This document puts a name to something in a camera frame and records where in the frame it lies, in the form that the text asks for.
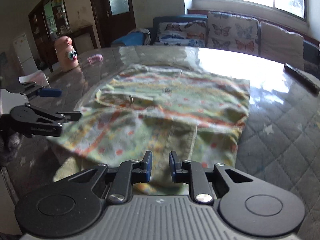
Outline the floral green children's cardigan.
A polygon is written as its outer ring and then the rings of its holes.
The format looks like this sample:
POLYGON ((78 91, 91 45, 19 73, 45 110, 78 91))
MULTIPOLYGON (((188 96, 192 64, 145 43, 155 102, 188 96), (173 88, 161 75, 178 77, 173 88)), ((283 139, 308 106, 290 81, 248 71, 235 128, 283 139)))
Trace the floral green children's cardigan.
POLYGON ((76 105, 77 122, 51 138, 61 162, 54 181, 98 163, 117 167, 152 152, 151 181, 135 186, 146 194, 185 194, 174 184, 169 153, 199 162, 234 166, 249 116, 250 82, 178 68, 130 65, 90 90, 76 105))

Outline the white tissue pack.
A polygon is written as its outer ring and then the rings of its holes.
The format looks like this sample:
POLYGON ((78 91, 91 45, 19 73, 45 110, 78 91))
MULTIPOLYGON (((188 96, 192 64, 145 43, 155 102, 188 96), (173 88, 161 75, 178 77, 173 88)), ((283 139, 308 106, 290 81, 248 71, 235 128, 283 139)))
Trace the white tissue pack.
POLYGON ((18 77, 20 83, 35 82, 37 85, 48 87, 49 82, 43 71, 38 70, 32 74, 18 77))

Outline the white refrigerator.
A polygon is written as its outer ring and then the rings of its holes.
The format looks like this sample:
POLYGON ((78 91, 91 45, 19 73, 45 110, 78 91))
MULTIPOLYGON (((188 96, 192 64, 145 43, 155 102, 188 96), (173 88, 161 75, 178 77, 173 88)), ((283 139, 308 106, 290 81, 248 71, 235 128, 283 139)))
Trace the white refrigerator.
POLYGON ((25 33, 13 41, 13 46, 24 74, 29 75, 38 71, 25 33))

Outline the pink cartoon water bottle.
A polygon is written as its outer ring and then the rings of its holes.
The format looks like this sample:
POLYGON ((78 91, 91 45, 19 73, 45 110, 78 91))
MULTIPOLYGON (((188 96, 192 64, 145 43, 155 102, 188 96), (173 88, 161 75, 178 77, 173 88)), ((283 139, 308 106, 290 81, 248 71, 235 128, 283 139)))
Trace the pink cartoon water bottle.
POLYGON ((72 43, 69 36, 61 36, 54 42, 57 59, 63 72, 68 72, 79 65, 78 55, 72 43))

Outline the dark wooden display cabinet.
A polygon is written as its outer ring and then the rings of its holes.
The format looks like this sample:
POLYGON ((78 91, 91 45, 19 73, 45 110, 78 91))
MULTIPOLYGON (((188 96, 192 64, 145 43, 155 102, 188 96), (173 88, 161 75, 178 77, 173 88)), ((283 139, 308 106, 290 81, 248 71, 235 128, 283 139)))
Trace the dark wooden display cabinet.
POLYGON ((52 69, 58 62, 54 42, 70 31, 65 0, 41 0, 28 18, 40 60, 52 69))

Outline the small pink toy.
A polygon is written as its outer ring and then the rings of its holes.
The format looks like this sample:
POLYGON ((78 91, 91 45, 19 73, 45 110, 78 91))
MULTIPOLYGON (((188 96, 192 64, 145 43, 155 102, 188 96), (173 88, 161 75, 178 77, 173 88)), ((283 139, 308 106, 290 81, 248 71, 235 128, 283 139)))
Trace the small pink toy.
POLYGON ((95 55, 93 55, 93 56, 90 56, 90 57, 88 57, 87 58, 87 62, 89 63, 89 64, 95 64, 95 63, 97 63, 97 62, 101 62, 101 61, 103 61, 103 55, 101 55, 101 54, 95 54, 95 55))

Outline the blue folded cloth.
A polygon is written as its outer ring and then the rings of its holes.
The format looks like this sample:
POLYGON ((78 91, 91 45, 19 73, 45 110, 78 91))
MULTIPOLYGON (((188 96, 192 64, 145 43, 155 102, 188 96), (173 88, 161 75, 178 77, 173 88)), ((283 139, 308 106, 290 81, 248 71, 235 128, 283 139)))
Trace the blue folded cloth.
POLYGON ((151 33, 148 28, 136 28, 128 34, 114 40, 111 47, 143 46, 151 42, 151 33))

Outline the dark wooden door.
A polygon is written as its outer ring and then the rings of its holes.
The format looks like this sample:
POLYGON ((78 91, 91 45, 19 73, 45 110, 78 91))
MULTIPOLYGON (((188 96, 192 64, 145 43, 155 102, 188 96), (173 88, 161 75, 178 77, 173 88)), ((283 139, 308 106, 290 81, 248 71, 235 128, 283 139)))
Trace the dark wooden door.
POLYGON ((136 28, 132 0, 91 0, 101 47, 136 28))

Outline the blue sofa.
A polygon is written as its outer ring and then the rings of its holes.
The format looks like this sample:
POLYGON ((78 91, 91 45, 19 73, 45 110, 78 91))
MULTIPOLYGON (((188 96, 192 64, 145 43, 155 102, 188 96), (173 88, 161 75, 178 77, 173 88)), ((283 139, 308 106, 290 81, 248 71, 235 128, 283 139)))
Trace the blue sofa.
POLYGON ((117 46, 187 46, 259 56, 288 63, 319 77, 319 44, 253 17, 210 11, 206 15, 159 16, 151 28, 133 29, 117 46))

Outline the butterfly cushion lying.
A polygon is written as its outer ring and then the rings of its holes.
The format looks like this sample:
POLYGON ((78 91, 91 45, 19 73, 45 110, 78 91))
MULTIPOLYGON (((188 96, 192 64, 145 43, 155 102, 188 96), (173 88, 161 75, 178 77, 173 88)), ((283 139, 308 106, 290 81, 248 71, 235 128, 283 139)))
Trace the butterfly cushion lying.
POLYGON ((207 22, 162 22, 158 25, 154 45, 206 47, 207 22))

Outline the butterfly cushion upright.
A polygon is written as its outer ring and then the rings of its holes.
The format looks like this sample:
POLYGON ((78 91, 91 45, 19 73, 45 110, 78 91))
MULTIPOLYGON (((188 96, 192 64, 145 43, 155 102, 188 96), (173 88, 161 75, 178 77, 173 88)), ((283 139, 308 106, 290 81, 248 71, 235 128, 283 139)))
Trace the butterfly cushion upright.
POLYGON ((256 18, 208 12, 207 48, 259 55, 259 22, 256 18))

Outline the black remote control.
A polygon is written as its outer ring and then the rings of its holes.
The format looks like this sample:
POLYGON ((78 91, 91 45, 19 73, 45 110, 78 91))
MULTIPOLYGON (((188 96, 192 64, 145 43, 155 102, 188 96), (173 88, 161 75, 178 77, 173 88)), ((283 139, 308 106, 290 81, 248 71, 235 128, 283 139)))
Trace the black remote control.
POLYGON ((292 67, 291 65, 285 63, 284 69, 287 74, 291 75, 294 79, 299 81, 313 94, 319 94, 319 86, 316 85, 310 78, 304 75, 299 69, 292 67))

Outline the plain beige cushion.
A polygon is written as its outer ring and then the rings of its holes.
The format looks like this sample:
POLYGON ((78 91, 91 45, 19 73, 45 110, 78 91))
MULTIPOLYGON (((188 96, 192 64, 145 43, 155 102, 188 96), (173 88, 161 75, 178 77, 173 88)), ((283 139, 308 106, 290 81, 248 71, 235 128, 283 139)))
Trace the plain beige cushion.
POLYGON ((265 59, 304 70, 303 42, 300 34, 264 21, 260 23, 260 56, 265 59))

